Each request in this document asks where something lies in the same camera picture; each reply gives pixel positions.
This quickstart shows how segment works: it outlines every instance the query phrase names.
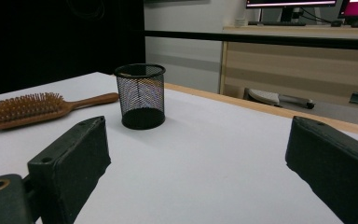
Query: wooden hairbrush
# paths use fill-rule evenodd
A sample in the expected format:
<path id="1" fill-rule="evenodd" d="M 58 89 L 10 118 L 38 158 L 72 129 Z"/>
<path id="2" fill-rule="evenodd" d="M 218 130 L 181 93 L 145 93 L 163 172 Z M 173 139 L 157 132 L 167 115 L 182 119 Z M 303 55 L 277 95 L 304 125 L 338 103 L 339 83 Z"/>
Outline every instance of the wooden hairbrush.
<path id="1" fill-rule="evenodd" d="M 81 106 L 101 105 L 118 100 L 115 92 L 89 99 L 65 102 L 58 93 L 23 95 L 0 101 L 0 130 L 62 117 Z"/>

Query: wooden desk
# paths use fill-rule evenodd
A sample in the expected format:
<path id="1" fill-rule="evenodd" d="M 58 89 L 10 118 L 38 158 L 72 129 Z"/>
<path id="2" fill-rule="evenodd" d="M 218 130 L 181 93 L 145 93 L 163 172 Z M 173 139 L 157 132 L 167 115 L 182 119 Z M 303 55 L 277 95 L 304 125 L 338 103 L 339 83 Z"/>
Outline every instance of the wooden desk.
<path id="1" fill-rule="evenodd" d="M 348 27 L 225 27 L 224 33 L 358 39 L 358 29 Z M 225 42 L 220 93 L 242 98 L 245 88 L 358 106 L 349 103 L 358 91 L 358 50 Z"/>
<path id="2" fill-rule="evenodd" d="M 75 101 L 117 91 L 117 83 L 95 73 L 0 100 L 44 91 Z M 76 224 L 341 223 L 286 166 L 296 112 L 170 84 L 164 94 L 166 120 L 151 130 L 124 127 L 114 103 L 0 132 L 0 175 L 26 176 L 26 163 L 59 136 L 84 119 L 105 116 L 112 164 Z M 317 119 L 358 139 L 358 125 Z"/>

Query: black curtain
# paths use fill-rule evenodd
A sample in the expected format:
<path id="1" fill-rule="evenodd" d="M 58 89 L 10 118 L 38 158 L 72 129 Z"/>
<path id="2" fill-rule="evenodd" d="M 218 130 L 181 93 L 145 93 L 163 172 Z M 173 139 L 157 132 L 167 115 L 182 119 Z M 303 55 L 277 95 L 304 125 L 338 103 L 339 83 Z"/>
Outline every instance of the black curtain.
<path id="1" fill-rule="evenodd" d="M 141 0 L 0 0 L 0 93 L 145 62 Z"/>

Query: black mesh cup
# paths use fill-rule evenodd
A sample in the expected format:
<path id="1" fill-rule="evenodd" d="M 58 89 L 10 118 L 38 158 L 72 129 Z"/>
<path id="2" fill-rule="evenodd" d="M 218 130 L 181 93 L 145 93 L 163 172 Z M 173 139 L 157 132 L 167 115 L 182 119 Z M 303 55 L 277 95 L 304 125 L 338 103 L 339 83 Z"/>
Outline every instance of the black mesh cup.
<path id="1" fill-rule="evenodd" d="M 115 69 L 124 126 L 146 130 L 164 122 L 164 73 L 164 67 L 149 63 Z"/>

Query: table surface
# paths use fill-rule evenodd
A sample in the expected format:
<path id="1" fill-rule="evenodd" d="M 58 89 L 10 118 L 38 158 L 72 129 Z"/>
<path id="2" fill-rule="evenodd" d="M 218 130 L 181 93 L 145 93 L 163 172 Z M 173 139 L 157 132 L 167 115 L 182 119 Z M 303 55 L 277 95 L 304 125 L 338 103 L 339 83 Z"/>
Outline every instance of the table surface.
<path id="1" fill-rule="evenodd" d="M 271 106 L 166 87 L 166 120 L 155 129 L 124 127 L 117 102 L 0 131 L 0 175 L 25 177 L 27 162 L 59 136 L 84 119 L 105 116 L 112 164 L 76 224 L 341 223 L 286 166 L 294 112 L 263 111 Z M 94 73 L 1 94 L 0 100 L 45 91 L 76 101 L 117 91 L 117 83 L 115 77 Z M 358 139 L 358 125 L 326 120 Z"/>
<path id="2" fill-rule="evenodd" d="M 306 25 L 306 26 L 226 26 L 223 29 L 226 34 L 247 35 L 281 35 L 297 37 L 319 38 L 343 38 L 358 39 L 358 28 L 349 25 L 331 27 L 330 25 Z"/>

